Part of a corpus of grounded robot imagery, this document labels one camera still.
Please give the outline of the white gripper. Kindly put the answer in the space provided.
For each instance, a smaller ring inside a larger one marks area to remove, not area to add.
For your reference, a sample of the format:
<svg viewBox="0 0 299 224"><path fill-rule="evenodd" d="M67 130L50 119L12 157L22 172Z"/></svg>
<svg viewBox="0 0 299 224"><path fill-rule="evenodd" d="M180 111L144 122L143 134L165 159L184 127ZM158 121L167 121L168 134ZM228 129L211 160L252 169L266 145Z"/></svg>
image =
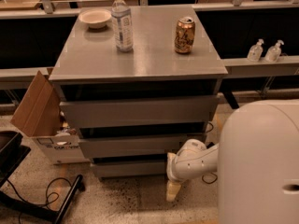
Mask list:
<svg viewBox="0 0 299 224"><path fill-rule="evenodd" d="M173 202L186 180L195 179L218 168L219 145L206 147L197 140L189 139L177 153L167 153L166 200Z"/></svg>

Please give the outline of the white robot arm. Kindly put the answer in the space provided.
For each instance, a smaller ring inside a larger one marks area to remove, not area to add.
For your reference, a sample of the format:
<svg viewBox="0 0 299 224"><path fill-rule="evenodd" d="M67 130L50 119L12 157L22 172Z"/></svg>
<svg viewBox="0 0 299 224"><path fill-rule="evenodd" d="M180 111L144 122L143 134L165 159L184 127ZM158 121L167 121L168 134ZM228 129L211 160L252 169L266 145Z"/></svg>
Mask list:
<svg viewBox="0 0 299 224"><path fill-rule="evenodd" d="M218 144L188 140L166 171L169 202L183 182L216 172L219 224L299 224L299 100L241 106Z"/></svg>

